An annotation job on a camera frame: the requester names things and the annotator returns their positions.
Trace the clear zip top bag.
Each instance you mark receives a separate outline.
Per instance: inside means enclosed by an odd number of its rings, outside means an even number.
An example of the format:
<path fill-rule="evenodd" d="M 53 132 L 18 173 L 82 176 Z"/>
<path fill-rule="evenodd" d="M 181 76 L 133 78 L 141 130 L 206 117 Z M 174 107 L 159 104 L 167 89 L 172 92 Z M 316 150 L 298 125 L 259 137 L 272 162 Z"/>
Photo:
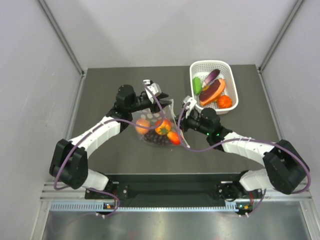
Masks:
<path fill-rule="evenodd" d="M 133 113 L 132 114 L 133 122 L 136 123 L 136 121 L 138 119 L 146 119 L 150 122 L 150 130 L 149 131 L 155 131 L 155 128 L 158 128 L 162 124 L 164 119 L 168 119 L 171 121 L 171 125 L 172 125 L 171 131 L 177 132 L 179 140 L 183 141 L 185 143 L 185 145 L 187 147 L 189 147 L 190 145 L 185 140 L 182 131 L 178 130 L 178 126 L 176 123 L 176 121 L 178 120 L 178 117 L 174 114 L 174 100 L 171 99 L 171 101 L 172 101 L 171 105 L 164 107 L 163 111 L 158 112 L 158 113 L 151 113 L 151 111 L 149 109 L 140 110 L 140 111 Z M 144 141 L 143 136 L 144 135 L 138 134 L 138 138 L 142 141 Z M 171 146 L 180 146 L 181 142 L 180 142 L 180 145 L 174 145 L 171 143 L 171 145 L 168 145 L 168 146 L 154 145 L 152 143 L 148 143 L 148 144 L 153 145 L 153 146 L 158 146 L 158 147 L 171 147 Z"/>

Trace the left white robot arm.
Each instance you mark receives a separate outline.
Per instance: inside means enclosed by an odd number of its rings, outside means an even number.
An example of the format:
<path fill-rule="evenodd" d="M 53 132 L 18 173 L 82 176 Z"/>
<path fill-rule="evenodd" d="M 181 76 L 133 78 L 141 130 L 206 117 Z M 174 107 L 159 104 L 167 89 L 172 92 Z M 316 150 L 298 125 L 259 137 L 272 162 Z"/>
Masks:
<path fill-rule="evenodd" d="M 132 114 L 149 109 L 160 113 L 164 120 L 163 108 L 169 106 L 168 94 L 160 86 L 149 80 L 143 82 L 144 91 L 136 95 L 131 85 L 119 87 L 115 103 L 110 111 L 95 126 L 81 135 L 61 139 L 55 146 L 49 174 L 55 181 L 65 183 L 74 190 L 79 188 L 95 189 L 102 198 L 109 198 L 114 187 L 104 174 L 88 167 L 90 155 L 110 138 L 122 133 L 129 125 L 134 125 Z"/>

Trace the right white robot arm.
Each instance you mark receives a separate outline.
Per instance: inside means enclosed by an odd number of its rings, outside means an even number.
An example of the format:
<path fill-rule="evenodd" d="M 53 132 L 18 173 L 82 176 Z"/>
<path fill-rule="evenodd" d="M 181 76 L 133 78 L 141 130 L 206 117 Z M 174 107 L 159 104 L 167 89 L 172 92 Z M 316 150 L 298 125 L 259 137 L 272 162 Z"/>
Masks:
<path fill-rule="evenodd" d="M 176 123 L 183 132 L 194 130 L 206 135 L 210 149 L 235 154 L 262 166 L 260 170 L 245 170 L 238 175 L 233 192 L 239 198 L 258 189 L 291 195 L 310 187 L 310 168 L 287 140 L 275 143 L 241 136 L 222 126 L 220 117 L 211 108 L 201 112 L 184 108 Z"/>

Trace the red yellow fake mango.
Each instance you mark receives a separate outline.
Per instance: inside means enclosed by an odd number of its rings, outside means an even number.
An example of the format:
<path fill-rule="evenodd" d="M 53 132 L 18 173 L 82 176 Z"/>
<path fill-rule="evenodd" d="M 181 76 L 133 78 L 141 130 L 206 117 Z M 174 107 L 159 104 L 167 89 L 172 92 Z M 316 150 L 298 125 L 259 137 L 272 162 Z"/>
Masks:
<path fill-rule="evenodd" d="M 170 132 L 168 132 L 168 134 L 166 136 L 173 145 L 180 145 L 181 144 L 181 141 L 179 139 L 177 132 L 170 131 Z"/>

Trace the fake papaya half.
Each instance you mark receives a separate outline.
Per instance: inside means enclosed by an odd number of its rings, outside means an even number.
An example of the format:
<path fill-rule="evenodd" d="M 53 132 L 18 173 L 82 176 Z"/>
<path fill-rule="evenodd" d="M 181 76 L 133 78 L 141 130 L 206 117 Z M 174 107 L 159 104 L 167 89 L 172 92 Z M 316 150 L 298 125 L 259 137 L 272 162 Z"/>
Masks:
<path fill-rule="evenodd" d="M 226 87 L 225 80 L 220 78 L 215 80 L 206 90 L 199 95 L 199 103 L 202 107 L 217 101 Z"/>

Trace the fake peach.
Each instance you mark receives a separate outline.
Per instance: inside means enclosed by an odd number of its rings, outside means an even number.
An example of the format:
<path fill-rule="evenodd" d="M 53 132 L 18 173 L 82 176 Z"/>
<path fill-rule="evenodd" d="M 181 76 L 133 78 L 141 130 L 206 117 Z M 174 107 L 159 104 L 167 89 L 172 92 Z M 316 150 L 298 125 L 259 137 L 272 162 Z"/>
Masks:
<path fill-rule="evenodd" d="M 149 132 L 151 124 L 148 120 L 140 118 L 136 121 L 135 130 L 140 135 L 145 135 Z"/>

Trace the dark purple fake grapes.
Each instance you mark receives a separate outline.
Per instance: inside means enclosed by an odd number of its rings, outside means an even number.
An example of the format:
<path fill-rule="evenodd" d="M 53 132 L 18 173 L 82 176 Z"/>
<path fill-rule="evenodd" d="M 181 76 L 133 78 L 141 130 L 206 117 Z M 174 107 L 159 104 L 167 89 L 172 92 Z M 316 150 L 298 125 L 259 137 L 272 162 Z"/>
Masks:
<path fill-rule="evenodd" d="M 143 140 L 147 143 L 157 146 L 169 146 L 171 141 L 167 135 L 159 135 L 154 130 L 150 130 L 143 136 Z"/>

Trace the green fake vegetable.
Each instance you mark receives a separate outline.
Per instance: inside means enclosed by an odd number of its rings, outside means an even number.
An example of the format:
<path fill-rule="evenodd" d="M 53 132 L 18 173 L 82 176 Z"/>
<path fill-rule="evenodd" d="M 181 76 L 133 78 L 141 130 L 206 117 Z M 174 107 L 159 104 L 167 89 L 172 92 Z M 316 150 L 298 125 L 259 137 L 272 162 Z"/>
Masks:
<path fill-rule="evenodd" d="M 199 77 L 194 77 L 192 79 L 192 87 L 195 95 L 199 95 L 202 92 L 202 82 Z"/>

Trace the orange fake pumpkin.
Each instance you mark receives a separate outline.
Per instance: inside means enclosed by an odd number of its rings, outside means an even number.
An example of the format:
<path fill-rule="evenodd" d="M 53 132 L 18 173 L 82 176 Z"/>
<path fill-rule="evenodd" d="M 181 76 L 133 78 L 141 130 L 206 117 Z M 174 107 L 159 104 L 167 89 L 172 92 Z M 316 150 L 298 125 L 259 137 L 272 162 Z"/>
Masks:
<path fill-rule="evenodd" d="M 232 99 L 227 95 L 222 95 L 217 100 L 217 106 L 219 109 L 227 109 L 233 106 Z"/>

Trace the purple fake eggplant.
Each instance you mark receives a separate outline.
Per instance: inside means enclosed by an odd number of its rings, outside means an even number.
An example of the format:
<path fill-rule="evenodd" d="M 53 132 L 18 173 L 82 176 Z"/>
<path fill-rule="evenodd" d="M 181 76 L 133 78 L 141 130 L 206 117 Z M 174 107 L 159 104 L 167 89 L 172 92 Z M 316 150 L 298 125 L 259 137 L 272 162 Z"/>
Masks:
<path fill-rule="evenodd" d="M 219 74 L 220 74 L 219 69 L 214 69 L 213 71 L 211 71 L 210 74 L 202 82 L 202 88 L 205 88 L 212 81 L 214 81 L 219 76 Z"/>

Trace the white perforated plastic basket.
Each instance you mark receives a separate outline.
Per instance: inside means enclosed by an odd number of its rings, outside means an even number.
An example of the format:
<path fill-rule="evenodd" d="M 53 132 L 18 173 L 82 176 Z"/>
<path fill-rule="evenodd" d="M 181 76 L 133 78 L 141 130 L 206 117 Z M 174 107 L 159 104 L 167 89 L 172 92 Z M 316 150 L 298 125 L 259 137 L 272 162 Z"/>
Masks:
<path fill-rule="evenodd" d="M 216 79 L 223 79 L 225 81 L 225 89 L 221 96 L 228 96 L 232 100 L 232 105 L 227 108 L 219 108 L 216 102 L 212 102 L 204 107 L 200 105 L 199 95 L 195 93 L 193 88 L 193 79 L 198 77 L 201 82 L 214 70 L 219 70 L 219 75 Z M 199 60 L 191 64 L 189 67 L 191 94 L 197 101 L 196 109 L 201 111 L 203 108 L 212 108 L 218 115 L 227 114 L 229 111 L 235 109 L 239 103 L 238 91 L 235 84 L 234 75 L 231 67 L 221 60 Z"/>

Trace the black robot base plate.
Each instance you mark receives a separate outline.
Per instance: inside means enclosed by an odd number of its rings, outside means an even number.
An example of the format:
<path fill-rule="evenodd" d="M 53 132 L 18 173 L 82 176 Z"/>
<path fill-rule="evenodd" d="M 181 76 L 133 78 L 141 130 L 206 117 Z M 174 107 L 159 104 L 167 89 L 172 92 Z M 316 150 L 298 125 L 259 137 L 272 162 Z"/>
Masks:
<path fill-rule="evenodd" d="M 238 173 L 110 174 L 106 192 L 125 208 L 223 207 L 226 202 L 258 200 L 263 191 L 246 191 Z"/>

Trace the aluminium frame post left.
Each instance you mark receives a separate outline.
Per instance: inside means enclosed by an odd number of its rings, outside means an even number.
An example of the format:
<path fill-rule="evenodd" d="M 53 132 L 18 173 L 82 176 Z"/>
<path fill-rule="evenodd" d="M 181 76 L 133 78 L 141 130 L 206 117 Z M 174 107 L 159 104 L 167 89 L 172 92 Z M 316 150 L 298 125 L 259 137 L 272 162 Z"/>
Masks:
<path fill-rule="evenodd" d="M 82 68 L 81 64 L 79 63 L 74 51 L 72 50 L 66 36 L 64 35 L 64 33 L 63 33 L 59 23 L 57 22 L 53 12 L 51 11 L 48 3 L 45 0 L 36 0 L 36 3 L 39 5 L 40 9 L 44 13 L 53 32 L 57 36 L 59 42 L 61 43 L 63 49 L 65 50 L 66 54 L 68 55 L 69 59 L 71 60 L 76 71 L 81 76 L 83 76 L 85 74 L 85 70 Z"/>

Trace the aluminium frame post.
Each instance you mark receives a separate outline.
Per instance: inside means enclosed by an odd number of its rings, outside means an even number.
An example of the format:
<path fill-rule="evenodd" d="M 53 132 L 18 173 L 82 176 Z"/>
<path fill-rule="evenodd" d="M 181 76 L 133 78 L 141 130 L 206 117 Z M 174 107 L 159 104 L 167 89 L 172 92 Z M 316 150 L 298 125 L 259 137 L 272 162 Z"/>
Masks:
<path fill-rule="evenodd" d="M 85 70 L 82 68 L 81 64 L 79 63 L 74 51 L 72 50 L 66 36 L 64 35 L 64 33 L 63 33 L 59 23 L 57 22 L 53 12 L 51 11 L 48 3 L 45 0 L 36 0 L 36 3 L 39 5 L 40 9 L 44 13 L 53 32 L 57 36 L 59 42 L 61 43 L 63 49 L 65 50 L 66 54 L 68 55 L 69 59 L 71 60 L 76 71 L 81 76 L 83 76 L 85 74 Z"/>
<path fill-rule="evenodd" d="M 257 68 L 259 74 L 262 74 L 267 65 L 269 64 L 271 58 L 275 54 L 276 50 L 280 46 L 282 40 L 284 39 L 287 31 L 293 24 L 295 18 L 297 17 L 298 13 L 300 12 L 301 8 L 303 7 L 305 0 L 295 0 L 292 8 L 290 9 L 288 15 L 285 17 L 283 24 L 281 25 L 278 33 L 276 34 L 274 40 L 268 51 L 266 52 L 261 64 Z"/>

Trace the aluminium frame post right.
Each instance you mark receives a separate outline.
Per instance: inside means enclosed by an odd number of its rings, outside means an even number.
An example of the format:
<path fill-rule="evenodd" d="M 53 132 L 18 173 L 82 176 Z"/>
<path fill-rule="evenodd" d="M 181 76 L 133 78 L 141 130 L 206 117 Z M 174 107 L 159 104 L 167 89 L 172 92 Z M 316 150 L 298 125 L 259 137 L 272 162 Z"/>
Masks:
<path fill-rule="evenodd" d="M 282 40 L 284 39 L 287 31 L 293 24 L 295 18 L 297 17 L 298 13 L 300 12 L 301 8 L 303 7 L 305 0 L 295 0 L 292 8 L 290 9 L 288 15 L 285 17 L 283 24 L 281 25 L 278 33 L 276 34 L 274 40 L 268 51 L 266 52 L 261 64 L 257 68 L 259 74 L 262 74 L 267 65 L 269 64 L 271 58 L 275 54 L 276 50 L 280 46 Z"/>

